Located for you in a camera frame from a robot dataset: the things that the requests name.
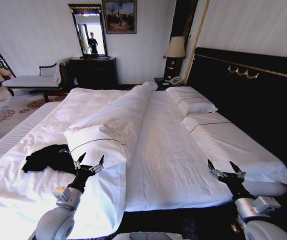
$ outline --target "dresser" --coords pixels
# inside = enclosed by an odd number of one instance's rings
[[[71,79],[84,89],[116,89],[118,86],[115,57],[73,58],[69,61]]]

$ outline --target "mirror frame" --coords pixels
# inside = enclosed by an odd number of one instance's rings
[[[68,6],[69,6],[71,14],[72,14],[73,23],[74,23],[74,27],[75,27],[75,30],[76,30],[76,33],[78,36],[82,56],[84,58],[107,57],[108,52],[107,52],[107,46],[106,46],[106,33],[105,33],[105,28],[104,28],[104,21],[103,21],[103,14],[102,14],[103,10],[102,10],[101,4],[69,3]],[[80,10],[80,9],[92,9],[94,12],[99,14],[101,32],[102,32],[103,48],[104,48],[105,54],[87,54],[87,53],[84,53],[82,40],[81,40],[80,35],[79,35],[78,25],[77,25],[76,17],[75,17],[76,10]]]

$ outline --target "telephone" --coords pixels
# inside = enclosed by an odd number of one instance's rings
[[[170,83],[173,85],[173,86],[179,86],[180,85],[180,78],[179,76],[175,76],[174,78],[172,78],[170,80]]]

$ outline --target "lamp shade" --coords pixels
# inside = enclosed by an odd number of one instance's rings
[[[186,56],[185,37],[173,36],[164,56],[167,58],[184,58]]]

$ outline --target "picture frame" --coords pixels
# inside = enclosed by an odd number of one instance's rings
[[[137,0],[102,0],[107,34],[137,33]]]

